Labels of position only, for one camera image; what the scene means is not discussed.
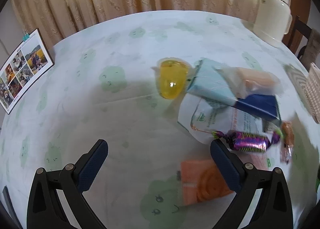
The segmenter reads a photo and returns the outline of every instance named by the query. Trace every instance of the wooden chair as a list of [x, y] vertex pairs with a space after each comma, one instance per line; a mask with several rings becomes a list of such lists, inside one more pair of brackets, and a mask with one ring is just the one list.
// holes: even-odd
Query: wooden chair
[[[290, 49], [290, 46], [292, 44], [293, 38], [294, 38], [294, 34], [295, 32], [299, 31], [303, 36], [305, 36], [307, 39], [309, 39], [310, 34], [311, 34], [311, 28], [308, 27], [305, 23], [303, 23], [302, 21], [299, 20], [299, 16], [296, 15], [295, 19], [294, 19], [294, 24], [293, 24], [293, 29], [291, 32], [291, 36], [288, 42], [287, 47]], [[306, 45], [304, 47], [302, 47], [298, 53], [298, 59], [301, 58], [301, 56], [304, 54], [304, 51], [306, 49]]]

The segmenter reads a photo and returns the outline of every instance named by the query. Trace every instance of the thermos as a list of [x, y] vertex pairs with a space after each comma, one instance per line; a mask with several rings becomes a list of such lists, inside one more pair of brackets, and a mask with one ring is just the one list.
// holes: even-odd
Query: thermos
[[274, 47], [289, 32], [292, 15], [288, 4], [289, 0], [260, 0], [253, 32]]

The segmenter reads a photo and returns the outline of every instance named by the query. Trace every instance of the tablecloth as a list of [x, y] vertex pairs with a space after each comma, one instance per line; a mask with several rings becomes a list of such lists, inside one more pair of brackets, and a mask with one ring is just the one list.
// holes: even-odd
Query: tablecloth
[[[56, 44], [50, 51], [55, 65], [5, 116], [0, 134], [0, 188], [8, 186], [23, 227], [36, 169], [75, 163], [98, 139], [108, 142], [109, 155], [84, 196], [107, 228], [214, 226], [234, 194], [178, 211], [175, 207], [180, 162], [208, 159], [210, 153], [208, 145], [177, 123], [182, 96], [171, 101], [157, 91], [156, 63], [169, 56], [193, 66], [206, 57], [269, 71], [281, 80], [281, 118], [293, 120], [296, 138], [293, 161], [281, 168], [297, 227], [316, 201], [320, 129], [283, 66], [307, 72], [284, 44], [274, 48], [251, 28], [246, 21], [209, 12], [144, 12], [100, 23]], [[270, 170], [278, 162], [269, 155]], [[155, 214], [159, 192], [164, 201]], [[79, 227], [59, 195], [71, 224]], [[258, 198], [241, 225], [249, 222]]]

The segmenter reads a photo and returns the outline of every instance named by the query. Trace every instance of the white wall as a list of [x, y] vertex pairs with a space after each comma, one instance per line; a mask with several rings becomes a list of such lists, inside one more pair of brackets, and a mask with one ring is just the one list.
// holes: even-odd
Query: white wall
[[[22, 28], [15, 17], [10, 0], [0, 12], [0, 67], [6, 62], [9, 55], [18, 47], [23, 37]], [[0, 127], [5, 116], [4, 109], [0, 106]]]
[[[318, 32], [320, 32], [320, 12], [318, 11], [316, 5], [312, 2], [312, 0], [311, 0], [311, 5], [310, 5], [310, 13], [309, 13], [307, 25], [310, 28], [314, 28]], [[298, 46], [298, 49], [296, 51], [296, 56], [298, 55], [300, 49], [307, 44], [307, 41], [308, 40], [303, 36], [301, 39], [301, 42]], [[316, 63], [316, 66], [318, 66], [318, 68], [320, 68], [320, 56], [319, 55], [318, 55], [315, 63]]]

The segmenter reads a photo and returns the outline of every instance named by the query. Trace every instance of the screw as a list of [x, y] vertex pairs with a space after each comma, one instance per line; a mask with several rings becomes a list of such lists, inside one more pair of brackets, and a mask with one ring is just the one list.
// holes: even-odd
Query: screw
[[246, 169], [253, 169], [253, 165], [251, 163], [246, 163], [244, 166]]
[[282, 170], [280, 168], [276, 167], [275, 168], [275, 172], [278, 173], [278, 174], [281, 174]]
[[43, 168], [42, 167], [37, 169], [37, 174], [41, 174], [42, 172], [43, 172]]
[[71, 169], [73, 169], [73, 164], [66, 165], [66, 170], [71, 170]]

